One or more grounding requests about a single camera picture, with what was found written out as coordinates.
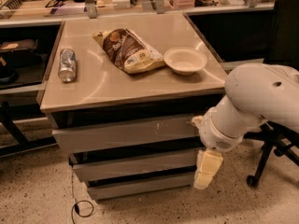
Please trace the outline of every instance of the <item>bag of chips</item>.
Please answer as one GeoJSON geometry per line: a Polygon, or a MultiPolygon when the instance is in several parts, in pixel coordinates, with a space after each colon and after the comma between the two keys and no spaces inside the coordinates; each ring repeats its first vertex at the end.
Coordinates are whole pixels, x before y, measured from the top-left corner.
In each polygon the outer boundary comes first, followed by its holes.
{"type": "Polygon", "coordinates": [[[164,66],[164,56],[128,29],[93,35],[94,40],[115,66],[128,74],[142,73],[164,66]]]}

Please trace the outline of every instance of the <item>beige table top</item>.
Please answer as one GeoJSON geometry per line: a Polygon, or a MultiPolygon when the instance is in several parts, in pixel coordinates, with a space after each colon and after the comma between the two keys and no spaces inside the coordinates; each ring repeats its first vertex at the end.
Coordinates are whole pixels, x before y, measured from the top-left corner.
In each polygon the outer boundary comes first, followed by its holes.
{"type": "Polygon", "coordinates": [[[142,103],[169,98],[220,93],[226,73],[181,13],[106,17],[66,21],[60,45],[46,84],[41,110],[45,113],[79,108],[142,103]],[[134,30],[164,54],[173,47],[191,47],[204,52],[206,68],[183,77],[169,67],[130,76],[116,68],[92,34],[116,29],[134,30]],[[59,52],[76,52],[77,78],[63,83],[57,76],[59,52]]]}

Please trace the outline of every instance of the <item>black chair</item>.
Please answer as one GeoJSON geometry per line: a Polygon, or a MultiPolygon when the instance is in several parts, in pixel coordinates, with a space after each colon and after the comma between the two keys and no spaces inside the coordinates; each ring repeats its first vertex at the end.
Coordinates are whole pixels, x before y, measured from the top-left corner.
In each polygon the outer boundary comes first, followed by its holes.
{"type": "Polygon", "coordinates": [[[246,133],[244,138],[264,141],[262,146],[262,157],[260,159],[255,175],[249,175],[247,184],[252,188],[257,188],[263,169],[268,161],[272,149],[276,156],[287,156],[291,161],[299,166],[299,157],[291,148],[299,148],[299,134],[274,122],[267,122],[261,126],[260,133],[246,133]]]}
{"type": "MultiPolygon", "coordinates": [[[[271,43],[263,63],[283,64],[299,70],[299,0],[275,1],[271,34],[271,43]]],[[[285,155],[299,166],[299,157],[291,150],[292,147],[299,148],[298,133],[274,122],[266,123],[261,129],[260,133],[247,133],[244,136],[264,141],[256,173],[247,178],[247,183],[252,188],[258,187],[273,148],[276,156],[285,155]]]]}
{"type": "Polygon", "coordinates": [[[263,62],[299,70],[299,0],[275,1],[270,40],[263,62]]]}

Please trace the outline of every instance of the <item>counter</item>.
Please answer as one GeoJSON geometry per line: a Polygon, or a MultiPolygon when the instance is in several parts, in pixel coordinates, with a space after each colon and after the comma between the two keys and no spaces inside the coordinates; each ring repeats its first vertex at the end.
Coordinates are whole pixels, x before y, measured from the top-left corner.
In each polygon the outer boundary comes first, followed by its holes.
{"type": "Polygon", "coordinates": [[[57,76],[59,55],[55,57],[41,104],[46,113],[201,95],[223,89],[224,71],[181,13],[66,21],[58,50],[63,48],[72,48],[76,53],[78,76],[73,83],[63,83],[57,76]],[[190,77],[175,75],[168,67],[126,75],[112,65],[92,38],[94,33],[117,28],[134,30],[162,54],[173,47],[198,49],[207,56],[206,69],[190,77]]]}
{"type": "MultiPolygon", "coordinates": [[[[18,26],[24,24],[43,24],[43,23],[58,23],[64,20],[78,20],[84,19],[88,15],[83,11],[84,4],[74,3],[73,1],[66,1],[67,5],[81,7],[81,8],[70,8],[69,12],[65,12],[61,15],[50,15],[51,8],[45,8],[45,5],[50,0],[40,0],[23,2],[20,8],[18,8],[8,20],[0,20],[0,26],[18,26]]],[[[106,16],[128,16],[128,15],[140,15],[140,14],[155,14],[154,9],[144,9],[142,7],[142,1],[138,1],[135,5],[125,9],[115,9],[113,7],[112,0],[102,0],[105,4],[104,7],[98,7],[97,17],[106,16]]],[[[210,6],[210,7],[190,7],[173,9],[169,5],[168,0],[164,0],[164,12],[183,12],[188,15],[196,14],[207,14],[207,13],[225,13],[225,12],[238,12],[238,11],[254,11],[254,10],[271,10],[273,9],[273,1],[264,1],[258,3],[256,7],[242,6],[229,6],[221,5],[210,6]]]]}

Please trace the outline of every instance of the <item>can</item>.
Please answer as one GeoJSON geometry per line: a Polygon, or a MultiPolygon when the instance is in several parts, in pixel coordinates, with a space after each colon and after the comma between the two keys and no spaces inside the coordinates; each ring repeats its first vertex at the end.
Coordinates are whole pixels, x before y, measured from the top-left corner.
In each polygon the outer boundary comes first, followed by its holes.
{"type": "Polygon", "coordinates": [[[76,56],[72,49],[62,49],[60,52],[60,62],[58,77],[63,82],[71,82],[76,77],[76,56]]]}

